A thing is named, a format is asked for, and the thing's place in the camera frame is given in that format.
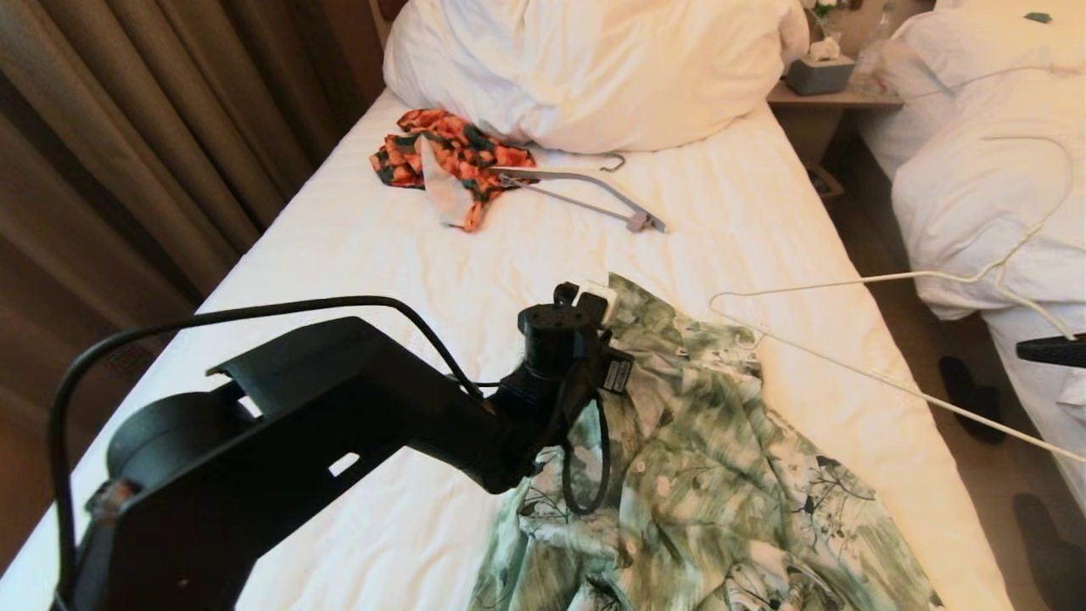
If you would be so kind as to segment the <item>cream wire hanger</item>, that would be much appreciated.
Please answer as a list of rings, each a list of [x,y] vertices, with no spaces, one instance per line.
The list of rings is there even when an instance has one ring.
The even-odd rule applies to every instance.
[[[954,405],[954,403],[947,400],[942,400],[939,398],[934,397],[934,395],[929,395],[927,392],[923,392],[922,390],[911,389],[907,385],[904,385],[904,382],[901,382],[901,380],[896,378],[891,378],[891,375],[879,372],[877,370],[861,370],[861,368],[857,367],[857,365],[853,365],[849,362],[842,362],[839,359],[837,359],[837,357],[830,356],[828,355],[828,353],[822,351],[815,351],[815,348],[807,347],[807,345],[801,345],[797,341],[776,335],[776,333],[773,333],[772,330],[769,330],[768,328],[765,328],[761,324],[746,321],[744,320],[744,318],[740,318],[738,316],[736,316],[736,314],[728,313],[723,310],[721,306],[716,305],[717,300],[725,297],[753,298],[753,297],[760,297],[760,295],[800,293],[800,291],[817,290],[817,289],[838,289],[838,287],[870,285],[870,283],[915,281],[915,279],[918,278],[927,278],[927,277],[935,278],[938,279],[938,281],[944,281],[947,283],[962,283],[962,285],[975,285],[975,283],[984,282],[984,279],[986,277],[994,275],[993,289],[996,290],[997,293],[1000,293],[1001,295],[1003,295],[1005,298],[1012,301],[1013,303],[1016,303],[1016,305],[1019,306],[1024,306],[1024,308],[1027,308],[1028,310],[1037,314],[1037,316],[1040,316],[1043,320],[1046,321],[1047,324],[1049,324],[1051,328],[1055,329],[1056,338],[1064,340],[1064,343],[1069,343],[1071,345],[1081,344],[1082,341],[1078,338],[1076,338],[1074,333],[1072,333],[1072,330],[1069,328],[1069,326],[1064,324],[1063,321],[1060,320],[1060,318],[1055,316],[1055,314],[1048,311],[1046,306],[1040,305],[1039,301],[1031,300],[1028,297],[1025,297],[1025,295],[1018,294],[1016,291],[1010,289],[1010,287],[1008,287],[1007,282],[1005,281],[1005,275],[1007,275],[1008,264],[1013,258],[1015,258],[1015,255],[1019,254],[1019,252],[1025,246],[1025,244],[1028,244],[1030,241],[1035,236],[1038,236],[1040,233],[1041,229],[1044,228],[1044,226],[1046,226],[1048,220],[1050,220],[1051,217],[1055,216],[1056,212],[1062,208],[1062,206],[1068,202],[1069,198],[1073,193],[1076,162],[1074,160],[1074,153],[1072,147],[1070,147],[1070,144],[1064,142],[1064,140],[1059,137],[1047,136],[1047,135],[999,136],[999,137],[994,137],[994,140],[996,140],[996,142],[1001,142],[1001,140],[1027,140],[1027,142],[1041,142],[1051,144],[1051,147],[1056,147],[1056,150],[1059,150],[1061,152],[1061,156],[1064,162],[1064,182],[1061,189],[1061,193],[1059,194],[1058,198],[1055,199],[1055,204],[1049,206],[1049,208],[1045,211],[1036,221],[1033,221],[1031,225],[1028,225],[1024,233],[1022,233],[1022,236],[1016,239],[1016,242],[1010,249],[1008,249],[1000,258],[990,260],[988,264],[985,264],[985,266],[980,268],[977,273],[972,273],[970,276],[967,276],[961,273],[947,273],[940,271],[925,270],[925,271],[911,271],[907,273],[881,273],[874,276],[858,276],[855,279],[845,279],[845,281],[806,283],[806,285],[784,287],[784,289],[763,289],[757,291],[727,290],[727,291],[720,291],[720,293],[711,295],[711,297],[709,297],[708,300],[708,306],[710,311],[718,314],[718,316],[722,316],[727,318],[727,320],[733,323],[744,326],[744,328],[752,328],[753,330],[756,330],[757,333],[760,333],[760,335],[763,338],[772,338],[779,341],[779,343],[782,343],[784,345],[790,345],[792,348],[807,353],[807,355],[819,357],[819,359],[825,360],[826,362],[838,365],[839,367],[845,368],[845,370],[847,371],[857,373],[858,375],[864,375],[864,378],[875,380],[877,383],[889,386],[892,389],[901,390],[902,392],[906,392],[906,394],[912,395],[912,397],[921,398],[922,400],[927,403],[927,405],[940,407],[940,409],[944,409],[954,415],[958,415],[958,417],[965,418],[967,420],[970,420],[973,423],[977,423],[980,427],[988,427],[989,429],[994,430],[994,432],[1008,434],[1010,437],[1027,442],[1027,444],[1037,447],[1044,451],[1051,453],[1051,455],[1056,455],[1059,457],[1066,457],[1066,459],[1078,461],[1079,463],[1086,463],[1086,457],[1083,457],[1075,451],[1070,451],[1057,445],[1052,445],[1051,442],[1039,440],[1035,436],[1032,436],[1031,434],[1019,432],[1019,430],[998,423],[994,420],[990,420],[990,418],[985,418],[982,417],[982,415],[971,412],[967,410],[964,407]]]

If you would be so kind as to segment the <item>green leaf print shirt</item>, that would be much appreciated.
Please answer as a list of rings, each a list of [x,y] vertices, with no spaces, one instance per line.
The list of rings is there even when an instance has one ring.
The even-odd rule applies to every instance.
[[[876,493],[765,405],[752,330],[608,287],[632,378],[501,504],[467,611],[943,611]]]

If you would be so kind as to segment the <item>grey hanger with clips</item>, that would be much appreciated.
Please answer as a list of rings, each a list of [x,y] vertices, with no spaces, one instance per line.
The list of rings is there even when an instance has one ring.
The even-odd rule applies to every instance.
[[[610,152],[609,158],[614,160],[613,165],[599,166],[597,169],[585,169],[585,167],[536,167],[536,166],[490,166],[488,171],[497,179],[498,183],[505,187],[521,188],[533,193],[543,194],[546,198],[554,198],[565,204],[578,206],[585,211],[594,211],[605,216],[623,221],[629,232],[640,233],[643,231],[656,231],[666,233],[668,231],[666,221],[649,211],[640,198],[636,198],[628,187],[617,179],[617,173],[626,166],[624,155]],[[580,199],[566,196],[556,191],[542,188],[541,182],[547,181],[573,181],[581,184],[593,184],[609,196],[615,198],[629,211],[620,214],[616,211],[601,208],[601,206],[588,204]]]

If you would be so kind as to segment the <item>black slipper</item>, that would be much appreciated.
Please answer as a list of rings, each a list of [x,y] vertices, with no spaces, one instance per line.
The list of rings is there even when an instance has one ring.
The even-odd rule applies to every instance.
[[[977,385],[967,364],[954,356],[939,357],[938,370],[943,387],[946,389],[950,403],[961,407],[967,413],[977,415],[978,418],[1003,424],[999,390],[988,385]],[[967,418],[963,415],[955,415],[955,418],[970,437],[983,444],[999,445],[1007,437],[1001,430],[982,424],[973,418]]]
[[[1086,611],[1086,547],[1063,539],[1038,498],[1012,500],[1034,584],[1050,611]]]

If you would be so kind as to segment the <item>white duvet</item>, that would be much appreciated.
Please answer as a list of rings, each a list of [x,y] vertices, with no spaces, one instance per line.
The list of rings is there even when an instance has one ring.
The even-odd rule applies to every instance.
[[[902,109],[860,132],[920,298],[943,320],[1032,300],[1086,330],[1086,69],[1028,59],[942,82],[893,43],[882,77]]]

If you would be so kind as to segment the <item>orange floral garment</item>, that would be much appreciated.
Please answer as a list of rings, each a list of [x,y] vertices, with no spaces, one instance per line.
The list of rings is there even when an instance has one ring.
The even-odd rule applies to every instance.
[[[439,222],[477,232],[493,201],[509,190],[501,167],[533,169],[535,157],[445,109],[411,109],[372,152],[372,171],[383,184],[424,190]]]

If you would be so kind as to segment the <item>large white pillow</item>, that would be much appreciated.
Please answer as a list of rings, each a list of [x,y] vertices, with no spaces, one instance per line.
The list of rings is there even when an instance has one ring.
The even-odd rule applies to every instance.
[[[799,0],[408,0],[383,76],[512,142],[651,152],[763,107],[809,44]]]

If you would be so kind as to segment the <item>small white pillow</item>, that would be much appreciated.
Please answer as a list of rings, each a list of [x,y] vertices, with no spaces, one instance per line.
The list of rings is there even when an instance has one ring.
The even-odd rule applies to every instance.
[[[1050,13],[1045,25],[1023,15]],[[936,0],[893,34],[943,87],[1015,71],[1086,72],[1086,0]]]

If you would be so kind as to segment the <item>wooden nightstand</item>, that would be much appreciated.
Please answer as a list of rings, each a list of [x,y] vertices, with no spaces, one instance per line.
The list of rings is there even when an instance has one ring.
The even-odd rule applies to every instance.
[[[767,102],[798,158],[815,164],[825,156],[847,112],[888,111],[904,105],[899,96],[867,93],[853,85],[841,92],[803,96],[784,81],[776,82]]]

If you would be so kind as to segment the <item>clear plastic bottle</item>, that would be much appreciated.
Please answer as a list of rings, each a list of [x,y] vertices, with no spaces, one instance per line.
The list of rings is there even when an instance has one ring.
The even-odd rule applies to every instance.
[[[876,71],[879,71],[883,47],[893,31],[895,11],[896,0],[884,0],[879,20],[866,31],[866,39],[859,47],[850,84],[866,86],[873,80]]]

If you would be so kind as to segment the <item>grey tissue box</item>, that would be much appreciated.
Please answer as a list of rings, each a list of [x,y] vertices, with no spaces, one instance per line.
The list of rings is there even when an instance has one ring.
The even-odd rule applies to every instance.
[[[856,62],[847,58],[834,38],[811,43],[803,58],[795,59],[785,74],[785,85],[799,96],[842,92],[853,78]]]

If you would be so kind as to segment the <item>white flower plant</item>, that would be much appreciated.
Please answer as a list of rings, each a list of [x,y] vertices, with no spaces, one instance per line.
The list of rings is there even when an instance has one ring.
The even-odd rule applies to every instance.
[[[839,39],[844,31],[846,0],[799,0],[799,3],[807,17],[811,42]]]

